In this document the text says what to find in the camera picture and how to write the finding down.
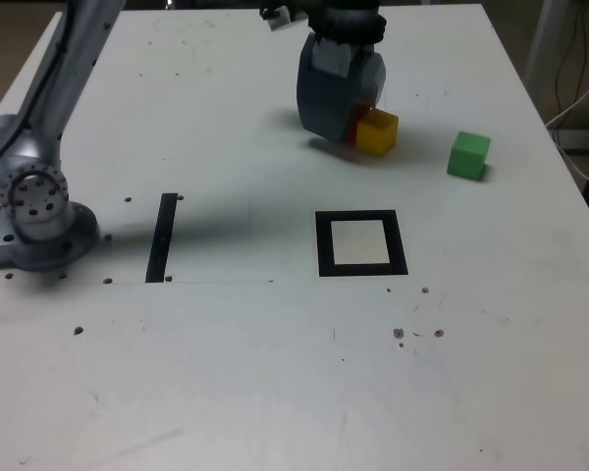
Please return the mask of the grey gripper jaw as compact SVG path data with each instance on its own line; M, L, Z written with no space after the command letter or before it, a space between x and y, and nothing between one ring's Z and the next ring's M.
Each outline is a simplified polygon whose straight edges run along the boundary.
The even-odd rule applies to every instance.
M355 78L335 76L312 65L315 34L310 33L298 63L296 104L303 127L326 140L341 143L348 135Z
M386 81L386 66L382 56L372 47L358 50L351 60L349 77L353 81L354 102L369 108L376 107Z

